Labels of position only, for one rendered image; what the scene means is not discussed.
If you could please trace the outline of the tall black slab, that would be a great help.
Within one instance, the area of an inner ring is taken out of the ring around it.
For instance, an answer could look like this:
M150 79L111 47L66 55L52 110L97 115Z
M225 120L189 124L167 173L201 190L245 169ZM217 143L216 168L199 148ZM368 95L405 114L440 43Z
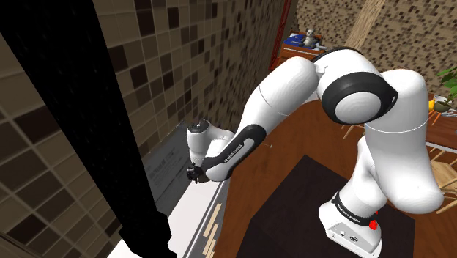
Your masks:
M92 0L0 0L0 34L141 258L177 258Z

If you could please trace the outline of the wooden dresser with toys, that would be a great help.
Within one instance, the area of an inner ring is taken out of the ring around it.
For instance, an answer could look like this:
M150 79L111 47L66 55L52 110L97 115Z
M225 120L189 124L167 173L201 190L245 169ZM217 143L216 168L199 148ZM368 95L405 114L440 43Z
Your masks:
M294 56L312 60L319 54L323 54L327 51L327 47L322 45L322 39L323 36L315 34L313 29L307 32L291 31L280 47L277 66Z

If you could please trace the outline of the pale wooden beam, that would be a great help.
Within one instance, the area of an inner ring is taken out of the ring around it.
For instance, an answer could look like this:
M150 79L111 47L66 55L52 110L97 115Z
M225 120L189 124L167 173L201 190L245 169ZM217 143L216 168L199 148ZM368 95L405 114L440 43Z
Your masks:
M361 50L386 0L365 0L345 42L345 46Z

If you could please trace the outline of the pale wooden chair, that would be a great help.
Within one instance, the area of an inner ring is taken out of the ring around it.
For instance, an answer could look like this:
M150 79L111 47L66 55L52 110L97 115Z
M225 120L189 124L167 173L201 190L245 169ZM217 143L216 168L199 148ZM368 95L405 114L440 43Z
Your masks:
M450 203L439 208L436 214L441 214L452 207L457 206L457 170L453 168L457 165L457 157L450 163L441 162L437 159L446 153L445 150L440 150L431 159L431 168L434 173L436 182L445 199L450 200Z

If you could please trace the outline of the wooden table with plant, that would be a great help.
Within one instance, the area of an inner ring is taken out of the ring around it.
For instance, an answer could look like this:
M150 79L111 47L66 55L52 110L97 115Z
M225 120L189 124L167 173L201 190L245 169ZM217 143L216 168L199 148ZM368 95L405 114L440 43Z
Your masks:
M448 93L444 97L435 95L428 102L426 141L457 153L457 66L443 70L437 76Z

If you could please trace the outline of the red door frame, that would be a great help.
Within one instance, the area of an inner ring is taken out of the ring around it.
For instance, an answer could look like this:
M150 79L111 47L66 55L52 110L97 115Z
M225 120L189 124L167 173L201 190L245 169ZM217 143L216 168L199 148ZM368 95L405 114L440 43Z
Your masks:
M270 59L270 64L269 64L269 71L273 71L276 68L276 65L278 63L278 52L280 49L280 44L282 43L282 36L283 36L283 31L286 26L287 18L289 15L289 10L291 6L291 0L284 0L284 5L280 17L280 22L278 25L278 31L276 34L273 50L272 50L272 56Z

